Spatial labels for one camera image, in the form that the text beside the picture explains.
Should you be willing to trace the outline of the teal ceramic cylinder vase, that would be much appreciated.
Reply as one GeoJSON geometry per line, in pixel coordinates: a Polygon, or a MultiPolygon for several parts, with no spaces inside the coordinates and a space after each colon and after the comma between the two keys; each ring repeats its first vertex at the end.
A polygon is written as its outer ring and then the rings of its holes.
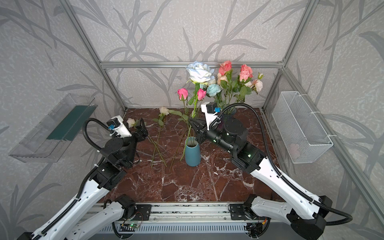
{"type": "Polygon", "coordinates": [[[188,137],[186,139],[185,148],[185,161],[190,167],[196,167],[201,162],[201,150],[200,145],[195,137],[188,137]]]}

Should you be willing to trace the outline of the magenta rosebud stem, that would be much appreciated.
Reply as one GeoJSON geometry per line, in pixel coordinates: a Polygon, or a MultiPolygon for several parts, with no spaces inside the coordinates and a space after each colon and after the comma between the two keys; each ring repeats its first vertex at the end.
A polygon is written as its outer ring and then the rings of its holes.
{"type": "Polygon", "coordinates": [[[187,130],[186,130],[186,140],[185,140],[185,147],[188,144],[188,138],[190,137],[191,133],[191,128],[190,124],[188,123],[188,114],[189,114],[189,109],[187,108],[188,104],[188,90],[185,88],[181,88],[177,91],[179,100],[183,102],[184,105],[184,112],[181,113],[180,111],[174,111],[174,110],[169,110],[170,114],[178,116],[179,121],[183,121],[187,124],[187,130]]]}
{"type": "Polygon", "coordinates": [[[197,116],[197,111],[198,111],[198,102],[199,101],[202,101],[205,96],[206,96],[207,92],[204,91],[203,89],[199,89],[195,95],[195,101],[194,101],[194,110],[193,110],[193,113],[192,113],[192,118],[195,118],[197,116]]]}

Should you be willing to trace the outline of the purple blue glass vase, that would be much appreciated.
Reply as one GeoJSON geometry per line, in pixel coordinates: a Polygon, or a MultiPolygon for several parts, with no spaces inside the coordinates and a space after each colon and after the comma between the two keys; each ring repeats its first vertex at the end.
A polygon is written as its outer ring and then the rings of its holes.
{"type": "Polygon", "coordinates": [[[237,111],[236,107],[230,107],[227,110],[223,111],[223,117],[233,118],[236,111],[237,111]]]}

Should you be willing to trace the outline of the light blue white rose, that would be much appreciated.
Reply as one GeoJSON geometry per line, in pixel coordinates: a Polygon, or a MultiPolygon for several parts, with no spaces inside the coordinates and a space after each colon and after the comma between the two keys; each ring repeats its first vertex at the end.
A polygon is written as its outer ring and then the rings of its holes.
{"type": "MultiPolygon", "coordinates": [[[[186,67],[186,71],[188,73],[188,82],[191,82],[194,84],[194,90],[191,95],[188,93],[188,105],[193,106],[194,110],[194,101],[195,101],[195,95],[199,89],[203,89],[204,91],[207,91],[208,83],[214,80],[214,70],[210,69],[210,67],[204,63],[201,62],[194,62],[192,64],[189,64],[186,67]]],[[[192,118],[192,113],[188,114],[188,119],[192,118]]]]}

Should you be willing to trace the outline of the dark pink rose stem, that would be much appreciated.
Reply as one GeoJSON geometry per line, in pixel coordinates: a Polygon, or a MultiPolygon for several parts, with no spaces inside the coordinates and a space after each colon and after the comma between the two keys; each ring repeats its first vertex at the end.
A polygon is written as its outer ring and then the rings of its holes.
{"type": "Polygon", "coordinates": [[[222,105],[227,105],[228,102],[232,99],[232,91],[233,91],[233,80],[232,80],[232,62],[231,61],[225,61],[224,63],[220,64],[219,73],[222,75],[226,75],[228,78],[228,84],[226,86],[222,86],[222,105]]]}

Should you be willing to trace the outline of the pink rose flower stem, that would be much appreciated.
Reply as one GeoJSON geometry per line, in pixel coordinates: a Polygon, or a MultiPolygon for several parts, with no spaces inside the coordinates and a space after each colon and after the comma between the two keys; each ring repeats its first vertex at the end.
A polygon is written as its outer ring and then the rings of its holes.
{"type": "Polygon", "coordinates": [[[242,65],[237,80],[233,86],[236,103],[244,103],[246,95],[250,95],[253,90],[253,70],[247,65],[242,65]]]}

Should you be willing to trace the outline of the pale pink peony flower stem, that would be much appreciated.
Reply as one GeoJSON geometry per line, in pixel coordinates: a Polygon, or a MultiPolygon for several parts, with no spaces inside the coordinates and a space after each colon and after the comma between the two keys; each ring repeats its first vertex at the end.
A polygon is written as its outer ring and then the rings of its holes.
{"type": "Polygon", "coordinates": [[[255,80],[249,81],[248,83],[245,84],[245,86],[258,94],[263,89],[263,82],[262,82],[263,77],[264,77],[264,74],[258,73],[257,78],[255,80]]]}

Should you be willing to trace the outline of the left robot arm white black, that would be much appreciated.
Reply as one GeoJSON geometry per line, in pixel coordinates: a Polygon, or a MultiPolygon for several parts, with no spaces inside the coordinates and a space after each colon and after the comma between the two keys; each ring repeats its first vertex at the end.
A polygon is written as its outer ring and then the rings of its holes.
{"type": "Polygon", "coordinates": [[[96,215],[82,221],[85,214],[105,197],[125,177],[137,162],[137,144],[148,137],[143,119],[131,133],[121,116],[103,124],[95,118],[84,121],[85,140],[101,154],[100,161],[83,179],[77,194],[48,222],[34,232],[24,232],[20,240],[88,240],[105,226],[135,215],[135,202],[123,195],[96,215]],[[94,143],[88,134],[88,124],[95,122],[111,134],[104,147],[94,143]]]}

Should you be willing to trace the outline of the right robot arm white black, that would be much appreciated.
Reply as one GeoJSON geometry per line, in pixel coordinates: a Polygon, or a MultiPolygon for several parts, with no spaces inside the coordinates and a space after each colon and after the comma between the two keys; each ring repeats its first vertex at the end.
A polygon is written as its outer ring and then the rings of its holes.
{"type": "Polygon", "coordinates": [[[239,120],[229,119],[220,129],[213,129],[201,119],[189,119],[189,123],[199,144],[210,141],[226,150],[237,168],[262,181],[283,199],[276,202],[249,197],[243,204],[248,218],[266,217],[286,223],[306,240],[317,240],[327,226],[353,220],[350,214],[332,208],[330,198],[310,193],[281,172],[263,151],[247,141],[248,129],[239,120]]]}

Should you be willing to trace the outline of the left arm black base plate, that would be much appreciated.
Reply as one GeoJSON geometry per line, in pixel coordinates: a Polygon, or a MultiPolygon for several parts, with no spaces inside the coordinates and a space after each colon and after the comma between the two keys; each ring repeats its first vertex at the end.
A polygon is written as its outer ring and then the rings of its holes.
{"type": "Polygon", "coordinates": [[[149,221],[151,215],[152,205],[150,204],[138,204],[136,205],[136,211],[132,218],[132,221],[149,221]]]}

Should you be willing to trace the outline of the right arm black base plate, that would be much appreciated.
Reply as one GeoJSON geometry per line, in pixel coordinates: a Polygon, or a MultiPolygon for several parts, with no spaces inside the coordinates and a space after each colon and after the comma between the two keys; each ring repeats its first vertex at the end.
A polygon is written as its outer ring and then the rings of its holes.
{"type": "Polygon", "coordinates": [[[229,204],[228,211],[233,221],[246,221],[249,218],[246,216],[243,204],[229,204]]]}

